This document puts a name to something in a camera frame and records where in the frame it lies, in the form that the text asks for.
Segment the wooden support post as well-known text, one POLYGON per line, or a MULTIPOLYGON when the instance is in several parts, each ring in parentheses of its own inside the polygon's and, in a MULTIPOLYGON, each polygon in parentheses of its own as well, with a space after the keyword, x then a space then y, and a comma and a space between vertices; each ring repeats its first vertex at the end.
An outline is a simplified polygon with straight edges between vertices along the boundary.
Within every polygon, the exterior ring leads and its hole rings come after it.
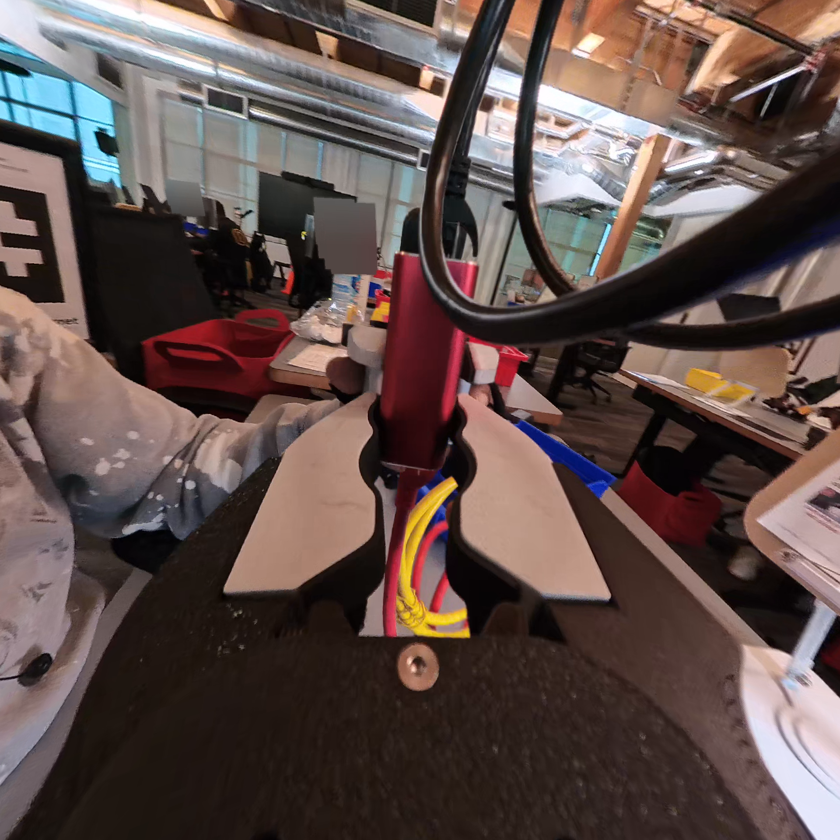
POLYGON ((630 239, 647 203, 650 189, 658 179, 669 145, 670 138, 661 133, 651 135, 642 142, 623 200, 595 269, 595 277, 599 281, 614 276, 621 269, 630 239))

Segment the red fabric bag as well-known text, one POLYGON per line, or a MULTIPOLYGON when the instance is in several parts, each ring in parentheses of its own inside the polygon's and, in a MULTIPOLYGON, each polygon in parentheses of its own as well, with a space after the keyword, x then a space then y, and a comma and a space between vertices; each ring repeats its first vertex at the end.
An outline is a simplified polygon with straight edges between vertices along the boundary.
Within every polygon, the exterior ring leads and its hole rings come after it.
POLYGON ((192 389, 258 400, 279 392, 269 367, 294 337, 287 316, 276 309, 164 333, 141 344, 145 383, 157 392, 192 389))

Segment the clear plastic bag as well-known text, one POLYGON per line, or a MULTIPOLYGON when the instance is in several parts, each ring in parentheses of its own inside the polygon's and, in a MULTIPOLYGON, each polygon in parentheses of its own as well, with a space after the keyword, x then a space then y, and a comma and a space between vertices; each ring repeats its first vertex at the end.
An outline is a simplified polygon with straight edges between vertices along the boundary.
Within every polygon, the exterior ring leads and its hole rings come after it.
POLYGON ((290 330, 304 340, 341 345, 348 308, 349 305, 346 303, 322 299, 303 312, 297 320, 291 322, 290 330))

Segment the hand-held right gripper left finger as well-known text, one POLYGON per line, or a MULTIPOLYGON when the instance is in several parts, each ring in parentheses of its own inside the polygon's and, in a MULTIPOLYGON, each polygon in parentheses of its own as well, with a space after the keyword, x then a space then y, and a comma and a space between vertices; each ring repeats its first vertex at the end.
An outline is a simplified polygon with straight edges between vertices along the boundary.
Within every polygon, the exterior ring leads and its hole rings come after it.
POLYGON ((369 595, 384 573, 382 499, 365 393, 289 446, 224 583, 225 595, 369 595))

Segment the red network switch box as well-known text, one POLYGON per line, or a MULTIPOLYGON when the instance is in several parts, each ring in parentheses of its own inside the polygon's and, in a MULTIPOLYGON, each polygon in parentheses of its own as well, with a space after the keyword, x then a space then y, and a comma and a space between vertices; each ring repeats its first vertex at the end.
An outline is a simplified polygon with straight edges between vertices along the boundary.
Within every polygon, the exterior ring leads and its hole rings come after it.
POLYGON ((436 303, 420 257, 397 253, 378 406, 384 462, 420 470, 444 463, 465 345, 436 303))

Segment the black panel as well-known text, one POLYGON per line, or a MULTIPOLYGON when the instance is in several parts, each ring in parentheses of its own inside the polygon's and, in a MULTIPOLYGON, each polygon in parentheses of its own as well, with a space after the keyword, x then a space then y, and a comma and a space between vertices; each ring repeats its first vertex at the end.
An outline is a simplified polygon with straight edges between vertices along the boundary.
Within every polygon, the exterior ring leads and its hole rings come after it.
POLYGON ((92 204, 91 246, 104 341, 126 378, 145 383, 143 341, 217 311, 174 215, 92 204))

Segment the small red plastic bin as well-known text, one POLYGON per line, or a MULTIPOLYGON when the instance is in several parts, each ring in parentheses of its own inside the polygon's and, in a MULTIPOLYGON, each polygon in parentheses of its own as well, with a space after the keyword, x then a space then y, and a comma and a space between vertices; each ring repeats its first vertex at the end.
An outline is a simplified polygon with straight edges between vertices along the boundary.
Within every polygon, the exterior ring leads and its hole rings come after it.
POLYGON ((498 362, 495 383, 499 387, 510 387, 516 375, 518 375, 520 364, 529 361, 530 355, 507 345, 500 346, 497 350, 498 362))

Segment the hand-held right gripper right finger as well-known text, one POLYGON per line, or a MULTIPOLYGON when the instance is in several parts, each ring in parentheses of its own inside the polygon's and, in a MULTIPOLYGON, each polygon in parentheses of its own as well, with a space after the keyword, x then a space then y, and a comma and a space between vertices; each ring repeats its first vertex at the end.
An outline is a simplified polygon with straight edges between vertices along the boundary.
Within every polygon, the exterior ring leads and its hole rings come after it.
POLYGON ((612 594, 551 458, 507 419, 458 395, 464 475, 450 520, 448 578, 467 604, 519 594, 606 603, 612 594))

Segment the person's left forearm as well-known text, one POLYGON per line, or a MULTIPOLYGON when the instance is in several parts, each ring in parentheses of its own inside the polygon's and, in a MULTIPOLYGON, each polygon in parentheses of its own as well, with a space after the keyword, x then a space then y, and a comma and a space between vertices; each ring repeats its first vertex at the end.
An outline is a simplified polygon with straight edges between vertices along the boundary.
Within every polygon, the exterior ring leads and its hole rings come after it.
POLYGON ((71 555, 73 523, 106 538, 196 529, 338 400, 262 424, 195 416, 116 372, 25 296, 2 289, 2 561, 71 555))

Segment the silver ventilation duct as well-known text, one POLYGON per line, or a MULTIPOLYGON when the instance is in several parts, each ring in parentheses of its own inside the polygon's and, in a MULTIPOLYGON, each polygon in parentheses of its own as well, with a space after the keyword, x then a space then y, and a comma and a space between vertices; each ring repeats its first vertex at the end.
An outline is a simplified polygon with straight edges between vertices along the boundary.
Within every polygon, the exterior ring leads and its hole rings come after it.
POLYGON ((429 149, 428 96, 401 82, 161 2, 37 2, 38 30, 137 67, 429 149))

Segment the wooden sheet stand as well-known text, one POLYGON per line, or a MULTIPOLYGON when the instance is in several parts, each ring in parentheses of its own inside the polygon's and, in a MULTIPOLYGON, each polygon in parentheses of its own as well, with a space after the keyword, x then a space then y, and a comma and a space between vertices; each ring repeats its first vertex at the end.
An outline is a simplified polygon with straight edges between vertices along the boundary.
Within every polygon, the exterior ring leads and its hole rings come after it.
POLYGON ((839 837, 839 699, 814 669, 839 614, 838 573, 804 559, 758 517, 825 469, 838 469, 838 432, 800 457, 749 503, 753 547, 814 595, 791 654, 744 647, 740 699, 764 766, 813 838, 839 837))

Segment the long work desk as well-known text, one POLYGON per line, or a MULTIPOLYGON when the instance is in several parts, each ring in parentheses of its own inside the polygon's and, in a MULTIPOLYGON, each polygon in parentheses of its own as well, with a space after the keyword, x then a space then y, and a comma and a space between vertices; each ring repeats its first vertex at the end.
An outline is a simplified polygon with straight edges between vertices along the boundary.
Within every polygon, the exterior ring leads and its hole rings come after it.
POLYGON ((736 456, 771 477, 816 446, 807 442, 812 427, 771 411, 764 404, 726 406, 653 374, 621 370, 616 377, 631 382, 633 399, 652 411, 624 468, 615 473, 616 478, 628 475, 637 458, 657 444, 668 423, 691 432, 703 448, 711 448, 722 456, 736 456))

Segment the printed tag sign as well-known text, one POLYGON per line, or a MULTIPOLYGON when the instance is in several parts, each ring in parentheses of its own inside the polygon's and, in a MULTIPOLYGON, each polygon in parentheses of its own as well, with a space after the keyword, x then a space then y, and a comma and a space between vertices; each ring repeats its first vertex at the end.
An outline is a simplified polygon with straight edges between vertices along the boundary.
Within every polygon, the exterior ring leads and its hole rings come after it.
POLYGON ((88 179, 77 142, 1 122, 1 284, 91 339, 88 179))

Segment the person's grey splattered hoodie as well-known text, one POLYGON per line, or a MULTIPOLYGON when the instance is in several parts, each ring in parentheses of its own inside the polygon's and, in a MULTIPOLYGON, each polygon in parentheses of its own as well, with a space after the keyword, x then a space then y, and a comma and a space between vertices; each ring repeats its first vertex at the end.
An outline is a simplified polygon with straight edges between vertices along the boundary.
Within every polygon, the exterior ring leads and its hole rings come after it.
POLYGON ((49 729, 77 683, 106 604, 76 566, 67 510, 2 521, 1 782, 49 729))

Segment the grey office table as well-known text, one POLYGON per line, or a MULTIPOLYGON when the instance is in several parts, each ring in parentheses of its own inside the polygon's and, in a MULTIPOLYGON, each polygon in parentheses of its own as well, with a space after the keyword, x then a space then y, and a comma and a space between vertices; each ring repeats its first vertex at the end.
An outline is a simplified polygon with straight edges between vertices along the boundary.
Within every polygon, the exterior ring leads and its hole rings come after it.
MULTIPOLYGON (((269 363, 268 378, 278 384, 299 385, 326 392, 329 385, 323 371, 302 368, 291 363, 292 359, 313 343, 294 334, 291 334, 288 339, 283 343, 275 359, 269 363)), ((511 413, 524 411, 530 415, 534 423, 549 427, 557 427, 562 422, 562 411, 519 374, 515 374, 510 386, 501 386, 500 393, 503 394, 505 405, 511 413)))

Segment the instruction sheet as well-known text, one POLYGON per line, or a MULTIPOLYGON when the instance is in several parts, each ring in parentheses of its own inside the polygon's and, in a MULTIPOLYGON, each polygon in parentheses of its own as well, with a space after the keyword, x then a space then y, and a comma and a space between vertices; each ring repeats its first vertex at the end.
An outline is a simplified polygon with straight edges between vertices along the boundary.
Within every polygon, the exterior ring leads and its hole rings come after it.
POLYGON ((839 473, 825 469, 758 517, 812 564, 839 572, 839 473))

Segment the person's left hand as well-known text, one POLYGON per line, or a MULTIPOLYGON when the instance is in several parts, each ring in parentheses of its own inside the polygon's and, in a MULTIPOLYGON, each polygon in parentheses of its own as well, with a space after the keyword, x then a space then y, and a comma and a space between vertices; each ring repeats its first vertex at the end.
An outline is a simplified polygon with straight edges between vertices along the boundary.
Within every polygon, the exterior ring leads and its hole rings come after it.
POLYGON ((366 368, 348 356, 331 359, 325 370, 330 390, 342 404, 364 393, 366 368))

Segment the black monitor screen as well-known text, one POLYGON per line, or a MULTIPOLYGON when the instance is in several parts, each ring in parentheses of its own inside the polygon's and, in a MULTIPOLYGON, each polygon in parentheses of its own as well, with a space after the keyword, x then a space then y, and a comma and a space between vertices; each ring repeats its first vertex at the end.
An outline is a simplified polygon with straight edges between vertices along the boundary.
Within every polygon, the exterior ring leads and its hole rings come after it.
POLYGON ((316 197, 340 198, 356 202, 356 196, 338 192, 334 185, 306 175, 264 171, 258 173, 256 231, 277 239, 300 236, 306 218, 314 215, 316 197))

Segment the blue plastic bin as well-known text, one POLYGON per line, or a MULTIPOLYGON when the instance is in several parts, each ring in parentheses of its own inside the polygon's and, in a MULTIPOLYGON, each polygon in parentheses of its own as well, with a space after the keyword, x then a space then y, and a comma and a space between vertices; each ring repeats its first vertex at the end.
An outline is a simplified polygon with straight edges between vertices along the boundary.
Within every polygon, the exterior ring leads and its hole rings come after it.
MULTIPOLYGON (((581 479, 587 488, 602 498, 606 489, 611 488, 616 482, 616 477, 607 470, 598 466, 593 460, 577 453, 572 448, 561 442, 558 438, 547 434, 525 420, 519 420, 515 424, 523 434, 540 447, 542 452, 549 456, 554 464, 565 466, 581 479)), ((430 479, 419 491, 417 499, 420 501, 431 492, 433 488, 440 485, 444 480, 452 477, 455 473, 455 457, 447 455, 443 467, 430 479)))

